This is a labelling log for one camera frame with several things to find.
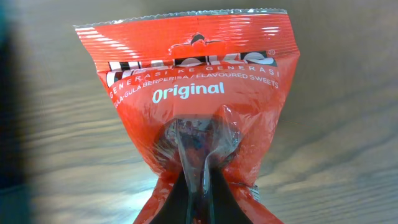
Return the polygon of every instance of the candy bag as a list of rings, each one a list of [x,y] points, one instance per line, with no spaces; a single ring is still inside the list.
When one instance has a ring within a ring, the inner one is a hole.
[[[258,201],[254,182],[300,55],[285,10],[181,12],[75,29],[159,175],[134,223],[151,222],[182,170],[189,194],[206,199],[213,169],[250,221],[281,223]]]

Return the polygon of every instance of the wrapped candy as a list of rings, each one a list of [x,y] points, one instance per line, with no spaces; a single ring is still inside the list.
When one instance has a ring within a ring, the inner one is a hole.
[[[258,202],[254,182],[300,55],[285,10],[182,12],[75,28],[129,137],[159,175],[134,223],[154,222],[181,178],[194,210],[185,223],[214,223],[217,171],[250,222],[281,223]]]

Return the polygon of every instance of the wood grain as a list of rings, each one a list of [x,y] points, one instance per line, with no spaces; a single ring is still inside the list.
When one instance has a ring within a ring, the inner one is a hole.
[[[19,0],[38,223],[132,223],[156,182],[72,25],[242,7],[286,8],[302,53],[257,181],[264,205],[286,223],[398,223],[396,0]]]

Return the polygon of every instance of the table surface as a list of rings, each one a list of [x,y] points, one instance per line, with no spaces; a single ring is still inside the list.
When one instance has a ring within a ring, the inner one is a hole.
[[[18,0],[25,147],[39,223],[132,223],[157,177],[74,24],[288,10],[301,58],[257,185],[286,223],[398,223],[398,1]]]

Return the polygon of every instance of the white stripe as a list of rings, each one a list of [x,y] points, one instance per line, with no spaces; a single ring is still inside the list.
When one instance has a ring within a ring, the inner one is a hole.
[[[152,61],[150,62],[150,66],[151,66],[151,67],[160,67],[160,66],[164,66],[163,60],[152,60]]]
[[[97,38],[97,37],[104,37],[104,35],[98,34],[98,35],[88,35],[85,36],[86,38]]]
[[[111,47],[124,47],[124,44],[111,44]]]
[[[129,62],[130,69],[137,69],[138,67],[138,62]]]
[[[129,76],[131,75],[131,73],[132,73],[132,70],[126,70],[126,71],[124,71],[124,72],[123,72],[123,75],[122,75],[122,79],[123,79],[123,78],[126,78],[126,77],[129,77]]]
[[[108,72],[106,74],[106,84],[107,86],[111,87],[111,85],[114,83],[114,76],[116,72]]]
[[[107,40],[110,40],[110,39],[105,37],[105,38],[98,38],[98,39],[95,39],[95,40],[97,40],[97,41],[107,41]]]
[[[83,35],[83,34],[97,34],[98,32],[97,31],[87,31],[87,32],[77,32],[77,34],[79,34],[79,35]]]
[[[119,62],[109,62],[109,66],[111,67],[111,70],[120,70],[120,63]]]
[[[94,27],[87,27],[87,28],[76,28],[76,31],[81,31],[81,30],[93,30]]]
[[[261,29],[278,29],[279,27],[264,27],[264,28],[261,28]]]
[[[117,43],[119,43],[119,41],[116,41],[116,40],[104,42],[104,44],[117,44]]]

